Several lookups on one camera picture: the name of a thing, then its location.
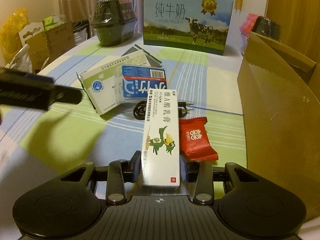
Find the red candy packet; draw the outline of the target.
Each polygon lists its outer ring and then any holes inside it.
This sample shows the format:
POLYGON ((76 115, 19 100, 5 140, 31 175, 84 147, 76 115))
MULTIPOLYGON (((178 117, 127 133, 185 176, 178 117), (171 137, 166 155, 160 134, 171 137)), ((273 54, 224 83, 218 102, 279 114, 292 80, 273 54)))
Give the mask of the red candy packet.
POLYGON ((205 116, 179 120, 180 152, 191 161, 217 161, 218 153, 210 145, 205 116))

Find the white ointment box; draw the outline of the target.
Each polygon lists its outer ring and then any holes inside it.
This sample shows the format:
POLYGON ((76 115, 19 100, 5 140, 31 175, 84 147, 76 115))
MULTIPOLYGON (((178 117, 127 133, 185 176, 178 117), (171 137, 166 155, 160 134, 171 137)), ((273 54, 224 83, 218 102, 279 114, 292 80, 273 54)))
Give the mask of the white ointment box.
POLYGON ((148 90, 139 183, 173 189, 180 185, 178 100, 174 89, 148 90))

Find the silver green foil pouch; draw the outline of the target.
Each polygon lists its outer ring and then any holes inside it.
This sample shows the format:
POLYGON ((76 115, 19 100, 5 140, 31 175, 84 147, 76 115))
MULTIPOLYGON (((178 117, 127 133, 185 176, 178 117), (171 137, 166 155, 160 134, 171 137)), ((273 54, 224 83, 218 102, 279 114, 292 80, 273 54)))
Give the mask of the silver green foil pouch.
POLYGON ((103 115, 118 106, 114 92, 114 72, 117 67, 135 65, 160 68, 161 63, 139 46, 133 46, 121 57, 81 73, 78 80, 98 115, 103 115))

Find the blue blister pack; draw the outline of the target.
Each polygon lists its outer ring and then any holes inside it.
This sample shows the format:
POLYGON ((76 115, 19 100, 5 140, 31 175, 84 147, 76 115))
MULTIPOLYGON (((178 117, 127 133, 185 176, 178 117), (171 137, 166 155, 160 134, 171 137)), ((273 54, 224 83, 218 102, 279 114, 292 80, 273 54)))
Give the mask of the blue blister pack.
POLYGON ((118 105, 146 100, 149 89, 167 89, 167 75, 158 67, 122 65, 114 72, 114 92, 118 105))

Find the silver crumpled bag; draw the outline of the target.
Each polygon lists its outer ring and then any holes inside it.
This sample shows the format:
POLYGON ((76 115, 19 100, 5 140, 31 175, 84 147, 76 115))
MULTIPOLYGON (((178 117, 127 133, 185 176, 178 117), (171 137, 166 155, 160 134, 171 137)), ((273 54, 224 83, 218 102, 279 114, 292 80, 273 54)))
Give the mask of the silver crumpled bag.
POLYGON ((13 57, 12 61, 6 65, 7 69, 33 74, 32 62, 28 53, 29 45, 25 44, 13 57))

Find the checked tablecloth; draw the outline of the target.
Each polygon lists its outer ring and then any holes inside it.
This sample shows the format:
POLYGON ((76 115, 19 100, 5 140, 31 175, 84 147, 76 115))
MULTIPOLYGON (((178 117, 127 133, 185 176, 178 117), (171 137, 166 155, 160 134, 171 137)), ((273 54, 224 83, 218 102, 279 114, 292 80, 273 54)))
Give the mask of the checked tablecloth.
MULTIPOLYGON (((189 118, 205 116, 218 165, 246 165, 246 139, 237 76, 239 47, 228 42, 224 54, 145 46, 159 59, 169 88, 191 103, 189 118)), ((49 111, 1 106, 1 239, 17 239, 15 200, 25 192, 87 161, 105 166, 130 159, 142 144, 144 123, 133 106, 98 115, 88 97, 77 105, 55 103, 49 111)))

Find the yellow plastic bag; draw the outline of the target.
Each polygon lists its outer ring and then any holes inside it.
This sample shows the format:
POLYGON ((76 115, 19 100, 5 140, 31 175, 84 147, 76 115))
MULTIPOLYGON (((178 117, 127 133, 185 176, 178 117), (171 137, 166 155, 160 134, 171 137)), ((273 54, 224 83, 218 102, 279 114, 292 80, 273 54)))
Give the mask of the yellow plastic bag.
POLYGON ((28 11, 20 8, 10 15, 1 27, 1 50, 5 63, 10 63, 22 48, 19 32, 28 25, 28 11))

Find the dark wrapped bowl left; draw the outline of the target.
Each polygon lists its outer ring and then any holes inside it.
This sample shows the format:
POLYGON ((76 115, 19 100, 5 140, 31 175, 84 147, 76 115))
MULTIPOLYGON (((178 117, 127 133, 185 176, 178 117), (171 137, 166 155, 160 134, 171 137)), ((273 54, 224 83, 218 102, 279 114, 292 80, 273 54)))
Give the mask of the dark wrapped bowl left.
POLYGON ((133 37, 137 18, 131 0, 99 0, 91 25, 102 46, 119 45, 133 37))

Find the dark wrapped bowl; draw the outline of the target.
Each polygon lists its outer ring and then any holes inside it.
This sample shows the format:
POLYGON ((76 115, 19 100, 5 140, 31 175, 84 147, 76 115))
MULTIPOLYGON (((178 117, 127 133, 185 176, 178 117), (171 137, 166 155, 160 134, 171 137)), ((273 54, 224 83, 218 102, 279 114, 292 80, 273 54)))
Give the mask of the dark wrapped bowl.
POLYGON ((281 26, 264 16, 258 16, 252 32, 280 42, 281 26))
POLYGON ((137 18, 131 0, 99 0, 91 25, 102 46, 119 45, 133 37, 137 18))

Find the brown cardboard box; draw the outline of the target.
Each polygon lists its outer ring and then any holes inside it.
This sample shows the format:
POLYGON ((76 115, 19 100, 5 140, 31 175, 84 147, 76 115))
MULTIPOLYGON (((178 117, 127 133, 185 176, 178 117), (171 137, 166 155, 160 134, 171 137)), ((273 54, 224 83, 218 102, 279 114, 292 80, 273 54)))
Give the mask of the brown cardboard box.
POLYGON ((296 194, 319 217, 319 64, 250 33, 239 70, 247 168, 296 194))

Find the blue milk carton box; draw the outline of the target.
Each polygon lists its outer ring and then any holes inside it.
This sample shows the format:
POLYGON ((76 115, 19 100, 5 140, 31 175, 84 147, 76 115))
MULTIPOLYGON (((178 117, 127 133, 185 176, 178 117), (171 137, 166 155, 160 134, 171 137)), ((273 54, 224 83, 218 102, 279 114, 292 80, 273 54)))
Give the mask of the blue milk carton box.
POLYGON ((223 55, 233 0, 143 0, 146 45, 223 55))

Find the red box behind bowl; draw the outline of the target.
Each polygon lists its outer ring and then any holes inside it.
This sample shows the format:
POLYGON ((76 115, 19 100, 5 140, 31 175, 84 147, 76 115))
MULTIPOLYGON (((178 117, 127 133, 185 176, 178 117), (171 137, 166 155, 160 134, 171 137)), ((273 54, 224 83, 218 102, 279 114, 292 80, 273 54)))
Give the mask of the red box behind bowl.
POLYGON ((242 33, 245 36, 249 36, 249 33, 252 31, 259 15, 258 14, 253 14, 249 13, 244 20, 243 24, 240 26, 240 33, 242 33))

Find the dark wrapped bowl right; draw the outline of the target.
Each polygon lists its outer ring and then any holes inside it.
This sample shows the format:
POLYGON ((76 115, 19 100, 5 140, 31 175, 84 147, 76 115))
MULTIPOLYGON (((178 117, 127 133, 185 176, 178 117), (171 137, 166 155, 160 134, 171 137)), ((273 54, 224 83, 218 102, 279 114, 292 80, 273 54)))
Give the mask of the dark wrapped bowl right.
POLYGON ((252 32, 280 42, 281 26, 264 16, 258 16, 252 32))

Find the wooden door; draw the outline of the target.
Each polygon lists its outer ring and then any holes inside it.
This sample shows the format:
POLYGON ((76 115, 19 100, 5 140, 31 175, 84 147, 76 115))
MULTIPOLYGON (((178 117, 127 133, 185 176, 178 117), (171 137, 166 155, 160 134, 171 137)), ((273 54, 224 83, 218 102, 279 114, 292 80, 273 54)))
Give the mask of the wooden door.
POLYGON ((280 25, 281 43, 319 63, 319 0, 268 0, 266 16, 280 25))

